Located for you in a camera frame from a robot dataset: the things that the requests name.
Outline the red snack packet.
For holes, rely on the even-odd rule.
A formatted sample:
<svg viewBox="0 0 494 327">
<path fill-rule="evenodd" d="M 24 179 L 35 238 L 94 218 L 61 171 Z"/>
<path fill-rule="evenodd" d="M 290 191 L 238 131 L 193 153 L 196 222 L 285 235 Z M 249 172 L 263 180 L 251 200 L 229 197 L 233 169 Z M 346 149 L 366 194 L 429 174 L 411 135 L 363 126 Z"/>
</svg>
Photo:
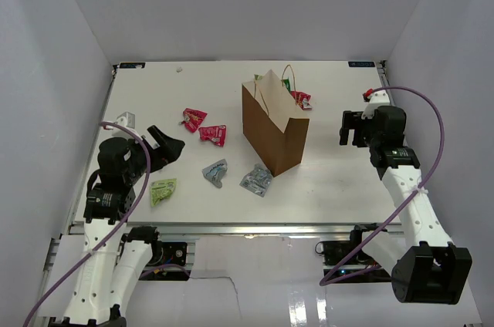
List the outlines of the red snack packet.
<svg viewBox="0 0 494 327">
<path fill-rule="evenodd" d="M 296 101 L 296 104 L 304 111 L 311 110 L 313 107 L 310 104 L 311 95 L 308 93 L 295 91 L 291 92 L 292 97 Z"/>
<path fill-rule="evenodd" d="M 223 147 L 226 140 L 226 125 L 203 126 L 198 128 L 201 141 L 209 141 L 218 147 Z"/>
<path fill-rule="evenodd" d="M 186 108 L 183 113 L 183 120 L 179 123 L 190 133 L 194 133 L 202 124 L 208 114 L 200 110 Z"/>
</svg>

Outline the green snack packet front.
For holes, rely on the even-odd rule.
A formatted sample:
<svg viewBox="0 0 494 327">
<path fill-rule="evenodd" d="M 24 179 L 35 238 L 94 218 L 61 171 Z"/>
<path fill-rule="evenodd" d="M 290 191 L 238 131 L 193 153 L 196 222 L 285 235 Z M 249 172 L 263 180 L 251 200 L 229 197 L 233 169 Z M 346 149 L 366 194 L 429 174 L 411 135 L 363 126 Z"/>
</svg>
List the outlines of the green snack packet front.
<svg viewBox="0 0 494 327">
<path fill-rule="evenodd" d="M 153 182 L 150 187 L 151 206 L 156 207 L 162 201 L 169 199 L 174 193 L 176 186 L 176 178 L 157 180 Z"/>
</svg>

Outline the green snack packet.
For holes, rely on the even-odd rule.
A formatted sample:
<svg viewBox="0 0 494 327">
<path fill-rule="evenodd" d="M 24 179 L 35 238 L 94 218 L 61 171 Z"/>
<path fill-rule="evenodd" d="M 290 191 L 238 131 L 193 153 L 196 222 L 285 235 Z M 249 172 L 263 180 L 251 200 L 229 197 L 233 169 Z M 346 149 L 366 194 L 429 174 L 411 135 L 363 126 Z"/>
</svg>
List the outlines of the green snack packet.
<svg viewBox="0 0 494 327">
<path fill-rule="evenodd" d="M 162 201 L 169 199 L 174 193 L 176 186 L 176 178 L 157 180 L 153 182 L 150 187 L 151 206 L 156 207 Z"/>
<path fill-rule="evenodd" d="M 289 79 L 281 79 L 283 86 L 288 90 L 288 92 L 291 91 L 291 85 L 290 85 L 290 80 Z"/>
</svg>

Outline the grey snack packet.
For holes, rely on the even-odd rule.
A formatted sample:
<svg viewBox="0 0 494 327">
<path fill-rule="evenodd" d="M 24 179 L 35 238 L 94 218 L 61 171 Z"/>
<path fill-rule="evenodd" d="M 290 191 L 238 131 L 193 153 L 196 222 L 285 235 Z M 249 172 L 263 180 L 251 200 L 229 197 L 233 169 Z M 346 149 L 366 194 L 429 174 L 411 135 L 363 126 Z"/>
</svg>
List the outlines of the grey snack packet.
<svg viewBox="0 0 494 327">
<path fill-rule="evenodd" d="M 217 188 L 222 188 L 222 179 L 228 170 L 226 159 L 221 159 L 202 169 L 203 177 Z"/>
<path fill-rule="evenodd" d="M 253 170 L 242 178 L 239 185 L 257 196 L 264 197 L 272 179 L 273 175 L 270 170 L 257 163 Z"/>
</svg>

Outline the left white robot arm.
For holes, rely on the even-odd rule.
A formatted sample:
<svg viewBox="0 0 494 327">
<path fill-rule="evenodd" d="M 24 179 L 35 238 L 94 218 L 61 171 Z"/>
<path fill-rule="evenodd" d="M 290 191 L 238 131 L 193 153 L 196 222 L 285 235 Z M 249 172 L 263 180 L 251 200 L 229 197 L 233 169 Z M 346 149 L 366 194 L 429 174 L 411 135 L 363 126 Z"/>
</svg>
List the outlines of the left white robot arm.
<svg viewBox="0 0 494 327">
<path fill-rule="evenodd" d="M 152 226 L 126 229 L 130 214 L 144 196 L 134 185 L 175 162 L 185 143 L 156 126 L 148 133 L 156 144 L 122 126 L 121 137 L 99 145 L 98 168 L 86 186 L 84 245 L 81 259 L 64 276 L 76 284 L 63 315 L 51 326 L 125 326 L 127 306 L 143 270 L 159 262 L 163 245 Z"/>
</svg>

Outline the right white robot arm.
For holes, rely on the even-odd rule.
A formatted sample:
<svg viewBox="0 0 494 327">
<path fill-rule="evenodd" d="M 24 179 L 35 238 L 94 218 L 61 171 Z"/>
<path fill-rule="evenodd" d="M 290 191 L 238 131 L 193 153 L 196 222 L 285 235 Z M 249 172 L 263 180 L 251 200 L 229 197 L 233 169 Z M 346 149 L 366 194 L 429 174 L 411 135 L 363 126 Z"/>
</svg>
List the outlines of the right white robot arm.
<svg viewBox="0 0 494 327">
<path fill-rule="evenodd" d="M 406 247 L 386 232 L 350 242 L 350 258 L 364 265 L 374 259 L 391 277 L 402 303 L 455 305 L 459 302 L 472 256 L 455 246 L 440 225 L 428 193 L 419 185 L 421 169 L 415 152 L 404 145 L 406 113 L 396 106 L 372 112 L 343 112 L 340 144 L 370 151 L 370 162 L 388 190 L 398 214 Z"/>
</svg>

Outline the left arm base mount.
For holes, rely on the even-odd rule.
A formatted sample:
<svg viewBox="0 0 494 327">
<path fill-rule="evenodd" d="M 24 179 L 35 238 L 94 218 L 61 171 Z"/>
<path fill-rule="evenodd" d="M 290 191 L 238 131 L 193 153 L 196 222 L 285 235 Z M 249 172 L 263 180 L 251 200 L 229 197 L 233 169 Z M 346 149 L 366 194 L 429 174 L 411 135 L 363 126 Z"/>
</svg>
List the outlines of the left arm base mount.
<svg viewBox="0 0 494 327">
<path fill-rule="evenodd" d="M 186 242 L 158 241 L 153 247 L 153 255 L 148 263 L 150 266 L 174 264 L 185 266 L 188 253 Z"/>
</svg>

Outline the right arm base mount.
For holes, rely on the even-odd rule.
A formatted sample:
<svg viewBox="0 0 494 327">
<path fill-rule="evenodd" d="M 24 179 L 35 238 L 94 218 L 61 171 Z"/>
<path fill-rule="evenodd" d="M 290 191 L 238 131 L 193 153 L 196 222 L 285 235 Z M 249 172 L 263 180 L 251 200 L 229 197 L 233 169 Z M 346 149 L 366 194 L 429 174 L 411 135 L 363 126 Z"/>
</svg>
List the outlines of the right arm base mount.
<svg viewBox="0 0 494 327">
<path fill-rule="evenodd" d="M 315 245 L 315 252 L 323 258 L 326 266 L 336 265 L 354 249 L 349 241 L 319 241 Z"/>
</svg>

